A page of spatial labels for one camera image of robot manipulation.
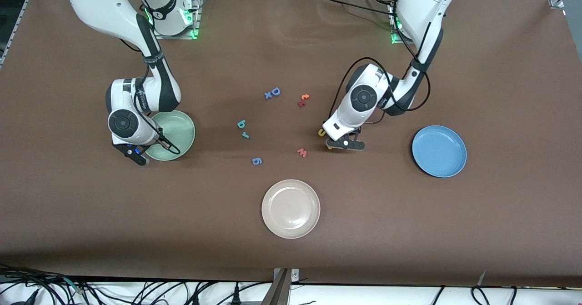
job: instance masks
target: white plate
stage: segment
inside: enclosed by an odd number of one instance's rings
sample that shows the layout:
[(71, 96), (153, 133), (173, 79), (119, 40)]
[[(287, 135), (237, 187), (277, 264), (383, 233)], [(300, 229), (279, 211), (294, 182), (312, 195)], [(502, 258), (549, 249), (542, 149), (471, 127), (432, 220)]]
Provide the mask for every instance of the white plate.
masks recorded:
[(307, 235), (320, 219), (320, 199), (303, 181), (275, 183), (262, 200), (262, 219), (275, 235), (296, 239)]

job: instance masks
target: brown table surface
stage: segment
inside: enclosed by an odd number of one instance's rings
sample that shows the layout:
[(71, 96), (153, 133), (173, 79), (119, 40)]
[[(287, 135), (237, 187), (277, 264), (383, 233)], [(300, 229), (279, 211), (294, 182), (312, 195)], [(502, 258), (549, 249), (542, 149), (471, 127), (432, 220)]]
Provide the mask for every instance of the brown table surface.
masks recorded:
[[(104, 103), (141, 56), (67, 0), (31, 0), (0, 70), (0, 258), (70, 275), (268, 280), (295, 266), (311, 282), (473, 285), (487, 270), (491, 285), (582, 284), (582, 65), (562, 11), (455, 0), (426, 106), (364, 127), (363, 152), (328, 151), (316, 133), (349, 65), (373, 56), (402, 75), (410, 61), (386, 27), (328, 0), (210, 0), (198, 40), (161, 42), (196, 141), (142, 168), (111, 147)], [(426, 125), (464, 139), (457, 176), (414, 163)], [(322, 208), (297, 240), (260, 210), (291, 178)]]

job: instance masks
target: power cord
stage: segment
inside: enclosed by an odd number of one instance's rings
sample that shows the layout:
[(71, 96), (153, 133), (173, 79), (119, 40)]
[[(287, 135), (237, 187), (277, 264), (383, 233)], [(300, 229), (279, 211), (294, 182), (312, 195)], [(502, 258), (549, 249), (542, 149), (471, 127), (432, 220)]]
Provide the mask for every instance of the power cord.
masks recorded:
[(239, 295), (239, 282), (235, 285), (235, 292), (233, 293), (231, 305), (241, 305), (241, 295)]
[(377, 9), (371, 9), (371, 8), (365, 7), (365, 6), (360, 6), (360, 5), (356, 5), (356, 4), (352, 4), (352, 3), (342, 2), (341, 0), (328, 0), (328, 1), (343, 4), (343, 5), (348, 5), (348, 6), (352, 6), (352, 7), (357, 7), (358, 9), (364, 9), (364, 10), (368, 10), (368, 11), (372, 11), (372, 12), (376, 12), (376, 13), (382, 13), (382, 14), (391, 15), (391, 16), (395, 15), (394, 13), (390, 13), (387, 11), (380, 11)]
[(119, 38), (119, 40), (121, 40), (121, 42), (123, 42), (123, 44), (125, 46), (127, 46), (127, 48), (129, 48), (130, 50), (133, 50), (134, 52), (140, 52), (141, 53), (141, 50), (137, 50), (136, 48), (133, 48), (133, 47), (129, 46), (129, 44), (127, 42), (125, 42), (125, 40), (123, 40), (121, 38)]
[(435, 299), (432, 301), (432, 305), (437, 305), (438, 298), (441, 296), (443, 290), (445, 290), (445, 285), (442, 285), (438, 293), (436, 293)]
[[(511, 300), (509, 301), (509, 305), (513, 305), (513, 302), (515, 301), (515, 296), (517, 296), (517, 287), (512, 286), (511, 287), (513, 289), (513, 294), (511, 296)], [(474, 286), (471, 288), (471, 297), (473, 298), (473, 300), (475, 301), (475, 303), (478, 303), (479, 305), (483, 305), (483, 303), (481, 303), (480, 301), (477, 300), (477, 297), (475, 297), (475, 290), (478, 290), (481, 295), (483, 296), (483, 299), (485, 300), (485, 303), (487, 305), (489, 304), (489, 299), (487, 299), (487, 296), (485, 296), (485, 292), (481, 289), (481, 287), (479, 286)]]
[(249, 289), (249, 288), (254, 287), (256, 285), (270, 284), (270, 283), (272, 283), (272, 281), (256, 282), (255, 284), (251, 284), (251, 285), (248, 285), (248, 286), (244, 286), (243, 288), (240, 288), (237, 292), (234, 292), (234, 293), (228, 295), (228, 297), (226, 297), (225, 299), (219, 301), (218, 304), (216, 304), (216, 305), (221, 305), (222, 303), (224, 303), (225, 301), (227, 301), (229, 298), (235, 296), (235, 293), (241, 292), (241, 291), (243, 291), (245, 289)]
[(200, 295), (200, 293), (202, 293), (206, 288), (209, 288), (210, 286), (216, 283), (217, 281), (206, 282), (206, 284), (202, 286), (200, 289), (198, 289), (198, 286), (200, 286), (200, 283), (198, 283), (198, 285), (196, 286), (196, 290), (194, 291), (192, 296), (186, 301), (186, 303), (184, 303), (184, 305), (189, 305), (190, 303), (192, 303), (192, 305), (199, 305), (200, 303), (198, 302), (198, 295)]

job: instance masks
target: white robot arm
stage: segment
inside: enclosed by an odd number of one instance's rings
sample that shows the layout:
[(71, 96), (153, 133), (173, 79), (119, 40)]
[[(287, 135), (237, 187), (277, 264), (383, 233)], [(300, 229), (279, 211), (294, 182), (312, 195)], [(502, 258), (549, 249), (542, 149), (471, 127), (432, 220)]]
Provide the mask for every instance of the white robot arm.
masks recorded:
[(192, 24), (191, 15), (186, 15), (191, 9), (192, 0), (141, 0), (151, 9), (151, 15), (160, 35), (173, 36), (183, 32)]
[(451, 1), (397, 0), (395, 10), (402, 25), (401, 32), (414, 42), (418, 52), (402, 80), (373, 64), (356, 69), (347, 84), (346, 96), (323, 124), (330, 137), (326, 142), (328, 147), (362, 150), (364, 143), (357, 141), (357, 136), (349, 139), (349, 134), (358, 132), (376, 107), (391, 116), (401, 115), (410, 108), (441, 44), (442, 18)]
[[(162, 0), (148, 0), (155, 5)], [(132, 79), (117, 79), (113, 81), (106, 92), (105, 103), (110, 113), (108, 126), (115, 148), (126, 156), (131, 154), (132, 160), (140, 165), (148, 160), (142, 156), (135, 146), (150, 146), (162, 144), (170, 149), (172, 144), (164, 138), (158, 125), (144, 112), (171, 112), (181, 101), (180, 88), (174, 79), (164, 52), (156, 40), (154, 31), (148, 20), (137, 13), (127, 0), (70, 0), (75, 13), (89, 27), (107, 35), (116, 36), (133, 43), (143, 55), (153, 77), (138, 77)], [(175, 10), (181, 10), (178, 5), (167, 6), (166, 16), (160, 16), (156, 29), (181, 32), (185, 23), (164, 24), (179, 15)]]

